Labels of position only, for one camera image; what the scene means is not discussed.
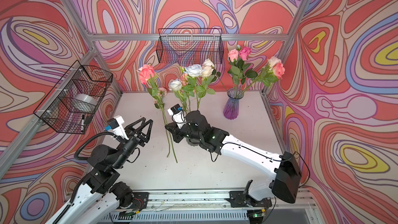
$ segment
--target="purple glass vase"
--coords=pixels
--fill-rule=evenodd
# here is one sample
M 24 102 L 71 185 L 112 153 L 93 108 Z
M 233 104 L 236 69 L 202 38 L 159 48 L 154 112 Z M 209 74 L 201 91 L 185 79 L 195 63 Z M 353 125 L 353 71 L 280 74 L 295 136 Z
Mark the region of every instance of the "purple glass vase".
M 243 98 L 243 91 L 239 88 L 231 88 L 228 90 L 229 97 L 224 107 L 224 117 L 227 119 L 236 119 L 239 114 L 239 100 Z

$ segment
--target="flower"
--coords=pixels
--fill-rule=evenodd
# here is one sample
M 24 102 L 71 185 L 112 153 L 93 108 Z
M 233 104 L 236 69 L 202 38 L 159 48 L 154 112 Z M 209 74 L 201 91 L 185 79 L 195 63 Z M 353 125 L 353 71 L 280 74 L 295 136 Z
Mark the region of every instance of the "flower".
M 234 60 L 238 59 L 239 52 L 237 50 L 231 50 L 228 53 L 229 60 L 233 62 Z
M 277 64 L 277 63 L 281 63 L 282 61 L 279 60 L 277 57 L 271 57 L 268 59 L 268 65 L 269 65 L 269 69 L 272 70 L 272 68 Z
M 250 53 L 251 53 L 251 48 L 243 47 L 242 50 L 239 52 L 239 56 L 242 58 L 242 60 L 246 61 Z
M 140 77 L 141 83 L 146 85 L 151 76 L 155 76 L 155 70 L 152 66 L 145 64 L 138 69 L 138 76 Z
M 209 58 L 207 58 L 207 59 L 205 60 L 205 62 L 203 62 L 202 68 L 203 68 L 203 67 L 206 67 L 206 66 L 209 66 L 209 67 L 214 68 L 214 63 L 213 63 Z
M 203 67 L 203 72 L 202 72 L 202 77 L 209 77 L 211 76 L 214 68 L 210 67 L 210 66 L 205 66 Z
M 278 79 L 282 78 L 282 75 L 285 73 L 285 68 L 283 67 L 283 64 L 281 62 L 278 62 L 273 68 L 272 72 Z
M 202 66 L 200 66 L 199 64 L 194 64 L 192 66 L 185 67 L 184 71 L 184 73 L 187 73 L 191 77 L 198 77 L 202 74 L 202 72 L 203 72 Z
M 188 78 L 187 78 L 187 74 L 186 73 L 183 73 L 182 75 L 181 75 L 181 77 L 180 77 L 180 80 L 181 80 L 181 83 L 182 83 L 182 86 L 183 87 L 185 87 L 186 85 L 188 85 Z
M 158 92 L 158 96 L 159 97 L 164 97 L 167 95 L 167 89 L 164 87 L 159 87 L 159 92 Z
M 171 91 L 179 91 L 182 88 L 182 83 L 180 79 L 175 79 L 174 81 L 169 82 L 169 90 Z

